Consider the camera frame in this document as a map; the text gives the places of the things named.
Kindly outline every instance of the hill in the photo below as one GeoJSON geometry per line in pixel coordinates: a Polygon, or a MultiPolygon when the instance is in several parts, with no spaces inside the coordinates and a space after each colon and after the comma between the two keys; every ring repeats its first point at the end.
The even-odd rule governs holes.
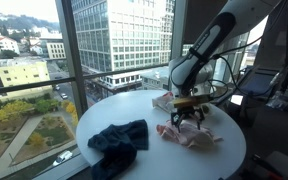
{"type": "Polygon", "coordinates": [[[31,29],[36,27],[46,27],[49,30],[60,30],[58,22],[49,22],[46,20],[40,20],[34,17],[29,17],[25,15],[15,16],[15,15],[4,15],[0,13],[0,27],[5,25],[8,29],[31,29]]]}

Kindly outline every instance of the car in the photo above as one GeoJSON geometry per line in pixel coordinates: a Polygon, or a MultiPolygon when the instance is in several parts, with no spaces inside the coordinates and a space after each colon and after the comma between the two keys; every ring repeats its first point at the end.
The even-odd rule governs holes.
{"type": "Polygon", "coordinates": [[[59,85],[55,85],[55,87],[54,87],[54,89],[56,90],[56,91],[59,91],[61,88],[60,88],[60,86],[59,85]]]}
{"type": "Polygon", "coordinates": [[[61,93],[61,97],[62,97],[63,99],[67,99],[67,98],[68,98],[68,96],[67,96],[65,93],[61,93]]]}
{"type": "Polygon", "coordinates": [[[72,158],[73,153],[71,151],[64,151],[61,154],[59,154],[56,158],[56,160],[53,162],[53,166],[57,166],[59,164],[61,164],[62,162],[72,158]]]}

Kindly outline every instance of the lawn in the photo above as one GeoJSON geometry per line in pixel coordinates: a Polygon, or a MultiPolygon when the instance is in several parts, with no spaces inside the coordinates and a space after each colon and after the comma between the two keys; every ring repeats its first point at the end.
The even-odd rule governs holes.
{"type": "Polygon", "coordinates": [[[25,122],[26,118],[9,122],[0,122],[0,157],[3,155],[25,122]]]}
{"type": "Polygon", "coordinates": [[[74,136],[66,126],[63,117],[52,116],[43,118],[32,134],[34,132],[42,136],[43,144],[35,147],[30,144],[28,137],[26,143],[16,154],[13,165],[34,158],[35,156],[74,140],[74,136]]]}

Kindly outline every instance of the city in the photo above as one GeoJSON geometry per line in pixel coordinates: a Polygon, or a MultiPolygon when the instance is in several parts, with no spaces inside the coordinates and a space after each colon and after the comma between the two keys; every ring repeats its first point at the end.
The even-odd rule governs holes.
{"type": "MultiPolygon", "coordinates": [[[[170,60],[174,5],[175,0],[71,1],[83,71],[79,73],[87,76],[143,68],[84,79],[88,107],[121,92],[169,89],[168,67],[145,67],[170,60]]],[[[79,154],[75,82],[67,80],[75,78],[70,69],[74,60],[62,31],[58,22],[0,12],[0,88],[65,81],[0,93],[0,179],[27,174],[26,179],[32,179],[54,167],[63,151],[79,154]]],[[[246,36],[239,38],[245,41],[246,36]]],[[[182,47],[183,55],[189,47],[182,47]]],[[[214,77],[223,78],[222,65],[216,64],[214,77]]]]}

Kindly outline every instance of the table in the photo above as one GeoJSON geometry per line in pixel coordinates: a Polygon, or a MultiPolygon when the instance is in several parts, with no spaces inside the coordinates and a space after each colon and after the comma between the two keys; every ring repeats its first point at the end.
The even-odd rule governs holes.
{"type": "Polygon", "coordinates": [[[87,146],[88,140],[110,124],[123,125],[145,119],[149,132],[149,150],[139,150],[136,160],[118,179],[214,179],[228,178],[241,165],[246,153],[244,135],[225,112],[211,106],[213,114],[202,126],[211,128],[224,140],[212,149],[189,149],[166,141],[156,132],[156,125],[164,125],[170,115],[152,106],[152,99],[166,91],[141,90],[119,93],[93,105],[81,117],[76,141],[83,157],[90,165],[103,154],[87,146]]]}

